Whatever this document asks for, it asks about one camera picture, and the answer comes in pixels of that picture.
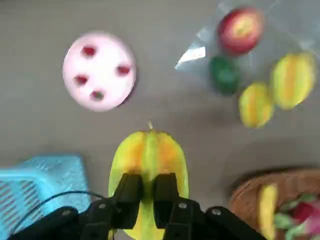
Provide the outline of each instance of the blue plastic basket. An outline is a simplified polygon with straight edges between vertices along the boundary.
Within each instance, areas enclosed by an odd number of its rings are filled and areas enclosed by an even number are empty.
[[[0,169],[0,240],[7,239],[21,217],[43,200],[77,190],[88,190],[85,168],[78,155],[37,156],[14,168]],[[18,230],[62,206],[83,212],[90,202],[90,196],[83,194],[59,196],[35,211]]]

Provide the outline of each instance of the red apple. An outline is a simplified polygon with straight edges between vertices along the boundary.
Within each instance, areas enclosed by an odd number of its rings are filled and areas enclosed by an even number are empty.
[[[240,7],[226,15],[218,26],[222,47],[233,55],[251,51],[264,30],[264,14],[253,7]]]

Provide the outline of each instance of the plastic bag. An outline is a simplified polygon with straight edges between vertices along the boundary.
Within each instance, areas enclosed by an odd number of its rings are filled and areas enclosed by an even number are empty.
[[[310,51],[319,60],[319,0],[223,0],[217,5],[209,24],[196,34],[175,69],[209,83],[209,61],[222,54],[216,40],[216,27],[231,10],[242,6],[262,10],[265,26],[260,43],[252,51],[232,58],[241,74],[240,86],[253,81],[269,81],[271,68],[287,53]]]

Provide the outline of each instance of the fruit in basket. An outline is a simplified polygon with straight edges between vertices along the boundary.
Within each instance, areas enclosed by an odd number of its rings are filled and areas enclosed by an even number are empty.
[[[304,101],[314,87],[316,66],[309,53],[288,54],[278,61],[271,76],[275,102],[288,110]]]
[[[143,182],[136,223],[125,233],[136,240],[163,239],[164,229],[158,229],[155,223],[152,183],[158,174],[175,173],[179,196],[188,198],[188,172],[182,148],[170,135],[154,130],[150,124],[149,131],[132,133],[117,148],[109,176],[110,197],[124,173],[140,174]]]
[[[296,236],[314,236],[320,234],[320,201],[310,193],[301,195],[297,200],[285,203],[275,215],[274,223],[278,229],[286,229],[285,239]]]
[[[263,127],[274,113],[267,85],[256,82],[247,87],[239,99],[239,112],[246,127]]]
[[[209,72],[214,87],[223,95],[234,94],[239,85],[239,73],[223,56],[215,56],[209,63]]]
[[[261,234],[267,240],[276,238],[276,227],[274,224],[275,210],[278,199],[278,188],[276,184],[262,186],[258,204],[258,221]]]
[[[251,51],[260,41],[264,31],[264,14],[254,7],[232,10],[217,28],[221,46],[234,55]]]

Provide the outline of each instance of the wicker basket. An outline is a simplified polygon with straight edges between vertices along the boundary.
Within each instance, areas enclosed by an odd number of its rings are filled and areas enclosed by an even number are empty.
[[[276,183],[278,186],[277,208],[297,199],[303,193],[320,195],[320,168],[295,169],[256,176],[242,183],[232,194],[229,202],[231,211],[258,232],[258,195],[263,185]],[[278,231],[276,240],[284,240],[284,232]],[[296,237],[308,240],[309,237]]]

